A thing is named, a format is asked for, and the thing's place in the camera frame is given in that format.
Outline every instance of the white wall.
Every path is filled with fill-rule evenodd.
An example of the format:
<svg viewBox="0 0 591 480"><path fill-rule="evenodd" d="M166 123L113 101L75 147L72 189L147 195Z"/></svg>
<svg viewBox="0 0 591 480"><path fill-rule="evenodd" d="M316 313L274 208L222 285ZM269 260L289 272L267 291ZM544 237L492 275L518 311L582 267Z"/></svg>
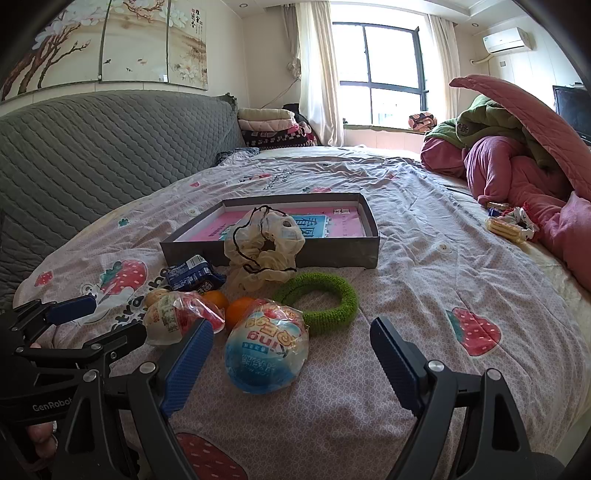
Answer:
<svg viewBox="0 0 591 480"><path fill-rule="evenodd" d="M36 90L0 103L0 115L63 95L101 90L172 90L217 96L231 93L241 107L250 106L244 55L243 21L220 0L203 0L207 9L207 76L209 90L156 82L88 82Z"/></svg>
<svg viewBox="0 0 591 480"><path fill-rule="evenodd" d="M287 70L291 60L281 7L267 8L263 14L243 19L246 74L252 108L261 108L286 90L294 81ZM267 108L300 102L300 81Z"/></svg>
<svg viewBox="0 0 591 480"><path fill-rule="evenodd" d="M456 28L456 41L457 50L460 55L460 73L462 76L465 77L466 75L471 75L473 73L488 74L488 69L486 68L485 64L472 65L470 63L470 60L480 60L488 55L487 53L486 55L480 56L481 52L478 50L477 43L478 41L482 42L482 40ZM463 112L464 110L470 108L472 101L478 96L478 92L465 88L461 90L458 110Z"/></svg>
<svg viewBox="0 0 591 480"><path fill-rule="evenodd" d="M486 57L482 38L513 27L520 27L529 34L534 49L494 57L488 62L490 73L519 85L553 108L552 85L567 86L581 80L549 33L530 17L512 18L474 35L476 52L480 58Z"/></svg>
<svg viewBox="0 0 591 480"><path fill-rule="evenodd" d="M249 107L243 19L220 0L203 0L207 11L207 80L205 95L231 93Z"/></svg>
<svg viewBox="0 0 591 480"><path fill-rule="evenodd" d="M369 148L386 148L388 150L406 150L415 154L421 153L424 135L410 132L388 132L372 129L345 129L345 146L365 145Z"/></svg>

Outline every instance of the green scrunchie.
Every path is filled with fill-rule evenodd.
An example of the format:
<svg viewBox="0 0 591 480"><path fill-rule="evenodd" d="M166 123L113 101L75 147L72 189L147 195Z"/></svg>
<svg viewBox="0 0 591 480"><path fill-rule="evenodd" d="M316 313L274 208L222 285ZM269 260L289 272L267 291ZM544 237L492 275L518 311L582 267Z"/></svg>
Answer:
<svg viewBox="0 0 591 480"><path fill-rule="evenodd" d="M340 298L340 305L321 312L304 312L310 335L321 335L346 326L357 314L357 294L349 283L336 275L303 273L292 278L273 295L273 300L293 307L294 303L314 290L329 291Z"/></svg>

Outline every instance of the window frame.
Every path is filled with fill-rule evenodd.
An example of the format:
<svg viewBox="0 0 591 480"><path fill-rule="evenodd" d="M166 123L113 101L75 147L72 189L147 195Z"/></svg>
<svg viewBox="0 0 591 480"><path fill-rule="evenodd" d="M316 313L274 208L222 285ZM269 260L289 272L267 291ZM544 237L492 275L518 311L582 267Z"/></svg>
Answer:
<svg viewBox="0 0 591 480"><path fill-rule="evenodd" d="M371 124L374 124L374 101L371 95L371 89L381 89L381 90L394 90L396 92L406 92L406 93L415 93L416 95L420 96L421 99L421 110L423 112L427 111L427 94L429 91L426 89L425 83L425 68L423 65L423 53L421 51L421 42L418 37L418 29L410 30L408 28L401 28L401 27L393 27L391 25L379 25L373 23L365 23L365 22L332 22L333 25L355 25L358 27L362 27L363 31L363 44L365 48L365 60L367 62L368 68L368 81L367 82L350 82L348 80L340 80L339 84L343 86L358 86L358 87L368 87L370 89L369 93L369 114ZM414 45L414 57L417 62L417 76L418 76L418 88L414 87L405 87L402 85L394 85L390 83L375 83L371 80L371 67L369 64L369 48L368 48L368 39L367 35L365 34L366 27L377 27L377 28L388 28L390 30L398 30L406 33L410 33L413 36L413 45Z"/></svg>

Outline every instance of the white scrunchie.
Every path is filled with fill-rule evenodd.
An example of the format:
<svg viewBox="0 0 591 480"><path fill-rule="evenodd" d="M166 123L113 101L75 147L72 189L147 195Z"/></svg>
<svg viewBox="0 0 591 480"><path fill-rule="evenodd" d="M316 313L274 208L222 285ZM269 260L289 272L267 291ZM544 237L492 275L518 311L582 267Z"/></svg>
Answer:
<svg viewBox="0 0 591 480"><path fill-rule="evenodd" d="M265 280L285 283L296 273L296 254L306 240L296 221L263 205L250 210L224 240L224 253L233 271L228 282L246 291L258 290ZM265 240L275 250L261 251Z"/></svg>

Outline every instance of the human hand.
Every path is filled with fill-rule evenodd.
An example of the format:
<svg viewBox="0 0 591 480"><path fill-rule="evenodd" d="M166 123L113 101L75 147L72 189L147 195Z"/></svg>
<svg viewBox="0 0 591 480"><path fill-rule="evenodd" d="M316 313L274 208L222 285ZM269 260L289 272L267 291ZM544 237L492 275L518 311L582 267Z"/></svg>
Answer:
<svg viewBox="0 0 591 480"><path fill-rule="evenodd" d="M33 343L31 348L41 348L38 343ZM53 436L53 422L40 423L38 425L29 425L27 433L31 441L35 444L35 452L39 458L50 459L56 454L57 440Z"/></svg>

